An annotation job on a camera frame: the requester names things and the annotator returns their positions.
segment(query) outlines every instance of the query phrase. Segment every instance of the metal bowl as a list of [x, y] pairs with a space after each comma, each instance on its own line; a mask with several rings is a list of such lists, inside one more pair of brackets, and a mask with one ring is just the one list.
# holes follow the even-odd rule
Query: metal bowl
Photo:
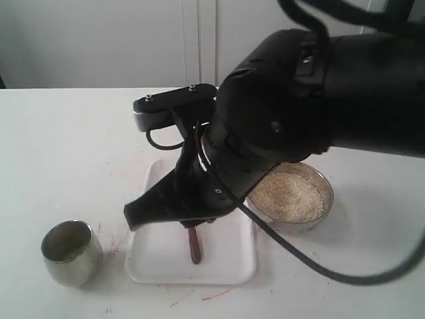
[[270, 173], [292, 173], [299, 175], [306, 180], [310, 181], [318, 190], [322, 200], [323, 200], [323, 213], [322, 215], [312, 221], [307, 223], [288, 223], [278, 219], [271, 218], [265, 213], [261, 212], [252, 202], [250, 196], [246, 199], [249, 208], [267, 222], [270, 226], [275, 228], [278, 231], [283, 231], [285, 233], [306, 233], [316, 227], [328, 216], [332, 204], [333, 204], [333, 190], [331, 184], [316, 169], [308, 166], [304, 163], [282, 163], [279, 166], [275, 167]]

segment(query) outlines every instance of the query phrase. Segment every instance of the metal cup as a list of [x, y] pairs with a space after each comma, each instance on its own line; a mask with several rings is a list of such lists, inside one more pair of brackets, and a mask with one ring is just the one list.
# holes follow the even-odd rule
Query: metal cup
[[41, 253], [51, 277], [59, 284], [79, 287], [98, 272], [103, 251], [89, 224], [64, 221], [44, 236]]

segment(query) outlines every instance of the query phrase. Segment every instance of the plastic tray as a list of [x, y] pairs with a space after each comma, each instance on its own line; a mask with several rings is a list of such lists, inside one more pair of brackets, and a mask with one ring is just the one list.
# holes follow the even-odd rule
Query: plastic tray
[[[149, 168], [145, 191], [175, 167], [159, 160]], [[189, 236], [180, 223], [154, 223], [131, 235], [127, 273], [149, 284], [240, 284], [256, 271], [257, 256], [251, 220], [238, 209], [214, 223], [197, 227], [203, 260], [192, 263]]]

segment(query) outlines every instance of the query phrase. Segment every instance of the white table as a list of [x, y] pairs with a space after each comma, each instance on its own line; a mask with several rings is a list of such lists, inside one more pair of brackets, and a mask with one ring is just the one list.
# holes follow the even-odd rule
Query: white table
[[[178, 151], [150, 147], [131, 104], [161, 90], [0, 90], [0, 317], [425, 316], [425, 265], [392, 284], [347, 286], [315, 274], [262, 231], [258, 272], [246, 284], [133, 282], [124, 272], [129, 232], [123, 205], [139, 195], [151, 162]], [[162, 144], [181, 139], [174, 128], [155, 138]], [[334, 149], [306, 162], [329, 178], [335, 204], [317, 229], [289, 237], [293, 244], [353, 274], [381, 271], [405, 257], [425, 225], [425, 159]], [[55, 283], [40, 253], [44, 234], [67, 219], [89, 222], [106, 252], [101, 273], [81, 290]]]

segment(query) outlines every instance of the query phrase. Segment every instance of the bowl of rice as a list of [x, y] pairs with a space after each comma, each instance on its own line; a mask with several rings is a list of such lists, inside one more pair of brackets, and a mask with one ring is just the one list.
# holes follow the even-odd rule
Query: bowl of rice
[[326, 177], [304, 163], [282, 163], [251, 191], [248, 206], [279, 231], [304, 233], [328, 216], [333, 190]]

